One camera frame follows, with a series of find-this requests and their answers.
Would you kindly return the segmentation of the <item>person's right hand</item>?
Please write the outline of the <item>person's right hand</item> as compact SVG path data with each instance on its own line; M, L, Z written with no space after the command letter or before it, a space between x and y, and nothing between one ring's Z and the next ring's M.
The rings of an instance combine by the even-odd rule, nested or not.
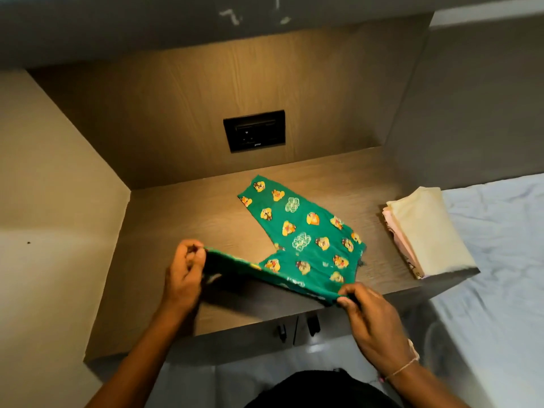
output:
M382 377L414 357L419 361L397 310L381 294L361 282L343 285L338 294L359 305L362 329L351 331L352 336L363 356Z

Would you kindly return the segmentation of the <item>person's left hand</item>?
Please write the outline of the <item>person's left hand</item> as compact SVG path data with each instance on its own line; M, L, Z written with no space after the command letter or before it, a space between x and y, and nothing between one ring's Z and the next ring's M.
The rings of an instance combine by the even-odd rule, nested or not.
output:
M194 239L182 240L173 255L173 260L165 274L165 284L159 312L175 315L182 319L196 306L201 294L200 285L187 282L187 254L193 249L205 249L200 241Z

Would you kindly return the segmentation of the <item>green printed children's pants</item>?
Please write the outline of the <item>green printed children's pants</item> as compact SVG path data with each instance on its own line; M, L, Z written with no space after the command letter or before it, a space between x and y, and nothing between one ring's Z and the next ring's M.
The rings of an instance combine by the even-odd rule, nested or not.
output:
M354 283L366 250L340 218L284 185L256 176L238 195L275 252L258 263L207 248L206 275L243 275L334 305L338 291Z

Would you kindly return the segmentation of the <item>person's right forearm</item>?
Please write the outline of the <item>person's right forearm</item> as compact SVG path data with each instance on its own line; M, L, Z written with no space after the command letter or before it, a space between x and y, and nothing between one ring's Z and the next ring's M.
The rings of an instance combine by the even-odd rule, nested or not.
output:
M413 408L472 408L452 394L417 358L384 375L384 380Z

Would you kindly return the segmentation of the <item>person's left forearm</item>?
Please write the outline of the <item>person's left forearm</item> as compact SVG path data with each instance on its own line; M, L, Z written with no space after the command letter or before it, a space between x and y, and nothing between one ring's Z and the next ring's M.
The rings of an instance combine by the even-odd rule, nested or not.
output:
M134 348L85 408L144 408L180 328L191 325L196 313L196 308L178 313L160 307Z

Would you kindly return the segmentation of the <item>person's black clothing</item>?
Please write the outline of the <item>person's black clothing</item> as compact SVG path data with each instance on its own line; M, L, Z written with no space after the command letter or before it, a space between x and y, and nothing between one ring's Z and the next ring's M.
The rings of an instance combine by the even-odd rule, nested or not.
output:
M299 371L262 391L244 408L401 408L345 370Z

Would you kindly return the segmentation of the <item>folded pink cloth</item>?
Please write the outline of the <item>folded pink cloth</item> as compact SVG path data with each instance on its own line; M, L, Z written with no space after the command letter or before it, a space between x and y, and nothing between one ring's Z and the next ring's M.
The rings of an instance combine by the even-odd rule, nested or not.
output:
M408 241L407 236L405 236L405 233L402 231L397 219L394 217L391 208L388 206L384 207L382 215L384 217L388 230L392 234L393 241L395 242L410 271L416 279L423 279L425 277L425 274L419 264L419 261L410 242Z

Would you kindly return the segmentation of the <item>folded cream cloth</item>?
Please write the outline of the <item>folded cream cloth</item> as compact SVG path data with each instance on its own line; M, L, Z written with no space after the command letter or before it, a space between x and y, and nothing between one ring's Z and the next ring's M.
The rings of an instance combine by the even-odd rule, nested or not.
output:
M453 226L439 187L420 186L386 206L407 236L425 274L423 279L477 268Z

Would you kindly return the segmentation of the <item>pale blue bed sheet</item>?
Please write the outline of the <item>pale blue bed sheet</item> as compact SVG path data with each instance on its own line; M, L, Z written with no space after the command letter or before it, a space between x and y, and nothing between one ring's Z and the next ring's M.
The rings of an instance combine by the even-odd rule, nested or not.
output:
M424 365L472 408L544 408L544 173L443 197L480 273L431 300Z

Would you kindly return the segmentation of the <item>black wall socket plate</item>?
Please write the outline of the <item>black wall socket plate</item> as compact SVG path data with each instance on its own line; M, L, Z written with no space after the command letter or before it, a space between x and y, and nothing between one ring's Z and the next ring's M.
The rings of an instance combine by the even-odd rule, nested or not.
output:
M285 111L223 119L231 153L267 148L286 143Z

